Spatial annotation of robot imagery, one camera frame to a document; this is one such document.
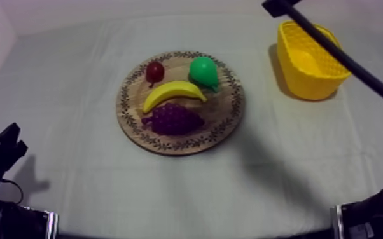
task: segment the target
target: banana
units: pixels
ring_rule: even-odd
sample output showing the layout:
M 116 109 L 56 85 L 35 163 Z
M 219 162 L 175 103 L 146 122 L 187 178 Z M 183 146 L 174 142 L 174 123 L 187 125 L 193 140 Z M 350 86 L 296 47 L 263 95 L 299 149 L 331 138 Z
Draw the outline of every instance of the banana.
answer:
M 189 97 L 207 101 L 199 88 L 187 81 L 171 81 L 155 88 L 144 101 L 143 113 L 147 114 L 152 108 L 173 97 Z

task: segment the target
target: floral border pattern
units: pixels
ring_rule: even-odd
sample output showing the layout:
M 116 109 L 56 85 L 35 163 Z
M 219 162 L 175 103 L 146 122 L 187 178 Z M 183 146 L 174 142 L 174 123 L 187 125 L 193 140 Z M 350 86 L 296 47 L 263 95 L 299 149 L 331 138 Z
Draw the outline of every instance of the floral border pattern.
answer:
M 224 134 L 225 130 L 232 125 L 232 123 L 234 122 L 234 119 L 241 117 L 241 110 L 242 110 L 241 105 L 244 101 L 243 96 L 240 93 L 242 90 L 241 85 L 236 80 L 233 72 L 230 69 L 226 68 L 226 64 L 215 59 L 214 57 L 210 55 L 197 52 L 197 51 L 175 51 L 170 53 L 164 53 L 161 56 L 151 58 L 148 62 L 154 62 L 154 61 L 163 62 L 164 60 L 168 60 L 172 57 L 182 57 L 182 58 L 209 57 L 215 62 L 215 64 L 219 68 L 222 68 L 222 71 L 227 78 L 228 85 L 231 88 L 233 88 L 232 101 L 231 101 L 232 110 L 230 111 L 230 117 L 225 118 L 217 126 L 215 126 L 209 132 L 209 135 L 207 137 L 204 137 L 201 135 L 200 137 L 197 137 L 196 139 L 188 139 L 184 142 L 177 141 L 173 144 L 165 143 L 158 138 L 155 138 L 146 134 L 144 130 L 142 130 L 139 127 L 140 122 L 137 123 L 136 119 L 129 113 L 130 97 L 129 97 L 128 91 L 129 91 L 129 86 L 132 83 L 134 83 L 137 78 L 139 78 L 140 76 L 144 74 L 147 64 L 141 65 L 132 74 L 129 74 L 129 77 L 125 80 L 125 84 L 120 88 L 120 106 L 122 107 L 120 116 L 125 120 L 126 125 L 132 129 L 132 133 L 135 136 L 138 136 L 141 141 L 152 145 L 153 148 L 157 150 L 179 151 L 179 150 L 193 148 L 193 147 L 200 147 L 202 144 L 205 144 L 208 142 L 217 142 L 219 140 L 219 137 Z

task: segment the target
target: grape bunch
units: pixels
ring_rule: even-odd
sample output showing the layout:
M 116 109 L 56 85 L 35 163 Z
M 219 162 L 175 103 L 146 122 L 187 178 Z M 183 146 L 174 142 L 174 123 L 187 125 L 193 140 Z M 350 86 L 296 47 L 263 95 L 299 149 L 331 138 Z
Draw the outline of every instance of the grape bunch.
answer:
M 159 135 L 184 135 L 205 124 L 197 113 L 171 103 L 156 107 L 152 117 L 143 118 L 141 122 L 151 123 L 152 131 Z

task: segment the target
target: white table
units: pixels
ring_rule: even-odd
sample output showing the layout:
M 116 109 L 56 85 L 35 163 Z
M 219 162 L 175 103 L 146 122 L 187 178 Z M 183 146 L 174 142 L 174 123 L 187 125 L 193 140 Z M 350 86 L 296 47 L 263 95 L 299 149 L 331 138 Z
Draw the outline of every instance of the white table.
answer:
M 323 102 L 285 95 L 270 58 L 279 22 L 126 18 L 21 38 L 0 71 L 0 131 L 17 122 L 29 150 L 7 178 L 23 187 L 24 204 L 58 212 L 60 229 L 81 235 L 266 238 L 327 226 L 330 206 L 383 186 L 383 100 L 355 77 Z M 383 80 L 383 36 L 324 25 Z M 129 71 L 173 50 L 226 62 L 246 93 L 240 128 L 184 158 L 137 147 L 115 116 Z

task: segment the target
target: red apple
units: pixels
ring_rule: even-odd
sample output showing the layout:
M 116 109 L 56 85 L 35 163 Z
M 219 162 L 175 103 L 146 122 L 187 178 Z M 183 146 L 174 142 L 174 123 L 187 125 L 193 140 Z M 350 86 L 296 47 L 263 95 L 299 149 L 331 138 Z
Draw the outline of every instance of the red apple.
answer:
M 165 68 L 159 62 L 151 62 L 147 65 L 146 69 L 146 80 L 151 83 L 150 88 L 156 82 L 159 82 L 164 79 L 165 76 Z

